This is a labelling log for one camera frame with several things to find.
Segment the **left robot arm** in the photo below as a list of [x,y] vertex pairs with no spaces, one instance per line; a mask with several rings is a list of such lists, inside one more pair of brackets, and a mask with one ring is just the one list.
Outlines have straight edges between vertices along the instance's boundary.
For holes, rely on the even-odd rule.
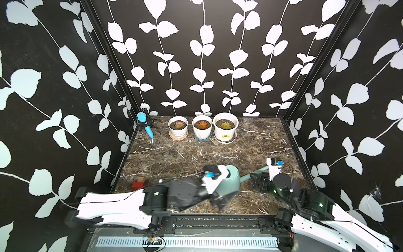
[[207,200],[214,190],[209,177],[203,178],[201,185],[179,179],[119,194],[97,194],[80,188],[76,195],[79,205],[68,212],[64,222],[70,228],[122,225],[156,232],[173,210],[183,211]]

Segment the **mint green watering can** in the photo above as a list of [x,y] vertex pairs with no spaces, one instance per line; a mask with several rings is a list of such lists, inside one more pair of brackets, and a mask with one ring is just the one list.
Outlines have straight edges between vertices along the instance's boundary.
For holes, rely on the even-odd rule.
[[263,171],[266,171],[269,169],[269,167],[264,167],[262,169],[259,169],[257,171],[254,171],[252,173],[249,173],[245,176],[240,176],[238,169],[233,166],[233,165],[226,165],[225,168],[229,172],[227,177],[221,181],[219,186],[216,189],[216,193],[219,196],[227,196],[227,195],[232,195],[232,194],[237,194],[240,191],[240,185],[241,183],[249,180],[251,178],[251,175],[253,173],[260,174]]

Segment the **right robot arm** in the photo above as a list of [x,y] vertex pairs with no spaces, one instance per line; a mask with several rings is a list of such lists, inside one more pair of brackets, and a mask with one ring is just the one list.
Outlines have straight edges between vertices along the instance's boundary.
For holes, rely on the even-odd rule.
[[287,205],[272,221],[282,234],[303,235],[340,252],[399,251],[388,236],[367,227],[322,192],[302,188],[285,173],[273,178],[265,172],[252,173],[250,179],[257,191]]

